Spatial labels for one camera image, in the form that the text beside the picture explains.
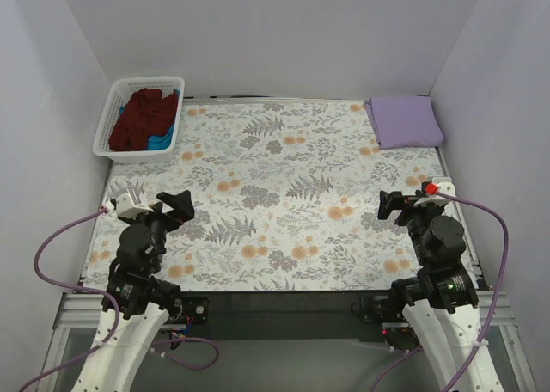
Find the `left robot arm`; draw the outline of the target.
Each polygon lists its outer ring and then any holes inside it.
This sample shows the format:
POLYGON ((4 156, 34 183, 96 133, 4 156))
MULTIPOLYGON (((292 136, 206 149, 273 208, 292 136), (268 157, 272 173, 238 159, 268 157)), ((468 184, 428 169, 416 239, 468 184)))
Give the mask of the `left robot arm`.
POLYGON ((180 287, 158 279, 168 233, 193 219, 190 191, 158 193, 145 205, 124 192, 111 199, 118 220, 126 223, 109 267, 107 293, 90 353, 75 391, 127 391, 162 324, 176 322, 183 303, 180 287))

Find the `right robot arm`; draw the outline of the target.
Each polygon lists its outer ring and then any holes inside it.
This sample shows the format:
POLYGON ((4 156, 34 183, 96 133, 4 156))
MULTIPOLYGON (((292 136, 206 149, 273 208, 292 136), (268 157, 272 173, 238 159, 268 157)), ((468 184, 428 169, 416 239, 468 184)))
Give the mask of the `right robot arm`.
POLYGON ((489 310, 481 313, 461 261, 465 230, 444 213, 449 202, 460 201, 455 186, 445 179, 425 182, 412 195, 380 193, 378 219, 399 213, 394 223, 406 228, 420 266, 416 277, 391 284, 388 308, 415 333, 440 390, 501 391, 486 341, 498 300, 493 298, 489 310))

